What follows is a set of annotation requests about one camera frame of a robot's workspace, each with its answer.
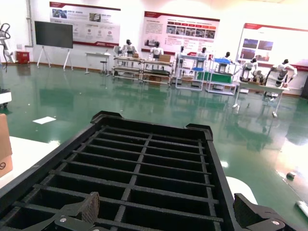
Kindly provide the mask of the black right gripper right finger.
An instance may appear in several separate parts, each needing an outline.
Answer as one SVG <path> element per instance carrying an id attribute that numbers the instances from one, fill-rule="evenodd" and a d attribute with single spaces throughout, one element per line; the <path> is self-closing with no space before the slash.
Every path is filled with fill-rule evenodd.
<path id="1" fill-rule="evenodd" d="M 234 214 L 244 231 L 297 231 L 298 226 L 286 221 L 275 210 L 251 203 L 241 193 L 234 194 Z"/>

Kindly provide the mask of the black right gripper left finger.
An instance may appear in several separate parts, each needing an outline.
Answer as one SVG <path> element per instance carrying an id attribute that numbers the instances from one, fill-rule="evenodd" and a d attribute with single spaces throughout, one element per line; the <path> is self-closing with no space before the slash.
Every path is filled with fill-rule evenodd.
<path id="1" fill-rule="evenodd" d="M 98 192 L 82 202 L 64 205 L 53 217 L 25 228 L 26 231 L 99 231 L 95 226 L 100 208 Z"/>

